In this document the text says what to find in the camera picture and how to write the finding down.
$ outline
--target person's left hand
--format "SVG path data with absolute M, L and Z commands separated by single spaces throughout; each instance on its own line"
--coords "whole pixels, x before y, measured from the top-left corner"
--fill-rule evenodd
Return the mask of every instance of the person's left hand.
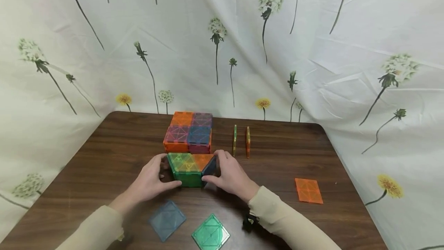
M 160 166 L 162 165 L 162 159 L 166 155 L 158 154 L 143 166 L 137 179 L 125 192 L 112 201 L 109 207 L 125 215 L 138 203 L 151 200 L 164 191 L 181 186 L 181 181 L 160 181 L 160 178 L 163 177 L 163 175 L 159 175 Z

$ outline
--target person's right hand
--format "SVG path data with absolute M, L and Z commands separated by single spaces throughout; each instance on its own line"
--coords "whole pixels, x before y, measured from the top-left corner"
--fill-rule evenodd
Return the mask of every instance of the person's right hand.
M 221 176 L 203 176 L 204 182 L 210 182 L 226 192 L 231 193 L 248 203 L 257 194 L 259 186 L 253 182 L 230 153 L 217 150 L 214 153 L 219 159 Z

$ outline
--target green magnetic tile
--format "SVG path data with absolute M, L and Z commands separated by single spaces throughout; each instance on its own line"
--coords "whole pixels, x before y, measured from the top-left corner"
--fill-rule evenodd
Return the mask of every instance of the green magnetic tile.
M 214 214 L 211 214 L 192 235 L 201 250 L 219 250 L 230 234 Z

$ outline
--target hand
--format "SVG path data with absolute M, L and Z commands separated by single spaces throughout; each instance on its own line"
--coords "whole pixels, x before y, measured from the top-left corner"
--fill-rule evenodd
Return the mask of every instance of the hand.
M 230 153 L 217 150 L 214 154 L 219 159 L 221 176 L 203 176 L 202 180 L 213 183 L 248 203 L 257 194 L 259 186 L 247 176 L 239 162 Z
M 120 212 L 120 214 L 125 215 L 138 203 L 151 200 L 164 191 L 181 186 L 181 181 L 160 181 L 160 178 L 163 177 L 163 175 L 159 175 L 160 166 L 165 156 L 166 154 L 158 154 L 153 157 L 143 166 L 137 179 L 129 188 L 112 201 L 109 206 Z

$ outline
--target beige sleeve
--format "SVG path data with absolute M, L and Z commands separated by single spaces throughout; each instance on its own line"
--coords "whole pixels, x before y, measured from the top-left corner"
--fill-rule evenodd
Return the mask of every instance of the beige sleeve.
M 123 235 L 122 222 L 118 212 L 101 206 L 56 250 L 106 250 Z
M 315 224 L 264 186 L 260 187 L 248 206 L 264 229 L 283 238 L 293 250 L 341 249 Z

